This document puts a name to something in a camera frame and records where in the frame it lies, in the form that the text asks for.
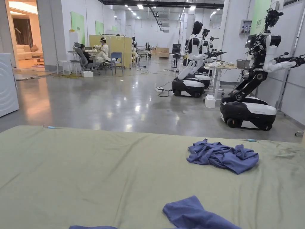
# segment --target crumpled blue cloth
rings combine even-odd
[[[70,226],[69,229],[117,229],[116,227],[110,226],[98,226],[98,227],[83,227],[83,226]]]
[[[168,203],[163,208],[168,220],[185,229],[241,229],[221,216],[204,210],[196,196]]]
[[[237,145],[235,148],[225,146],[220,142],[208,143],[207,139],[196,142],[188,148],[191,153],[188,162],[199,165],[214,165],[223,169],[230,169],[241,174],[253,168],[258,162],[258,153]]]

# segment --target white washing machine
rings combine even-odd
[[[0,117],[19,109],[11,54],[0,53]]]

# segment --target yellow partition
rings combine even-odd
[[[122,53],[123,63],[126,68],[131,67],[131,37],[117,37],[115,35],[104,35],[106,38],[106,44],[109,47],[108,56],[111,56],[112,52]],[[100,45],[99,41],[101,39],[100,35],[89,35],[90,47],[94,45]]]

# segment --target curtain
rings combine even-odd
[[[13,18],[16,40],[18,45],[33,46],[30,20],[24,18]]]

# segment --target blue chair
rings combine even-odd
[[[122,74],[124,75],[123,72],[123,61],[122,61],[122,53],[111,53],[110,55],[111,58],[111,72],[112,72],[112,76],[113,76],[113,65],[114,65],[114,72],[115,74],[117,74],[117,70],[116,70],[116,64],[122,64]]]

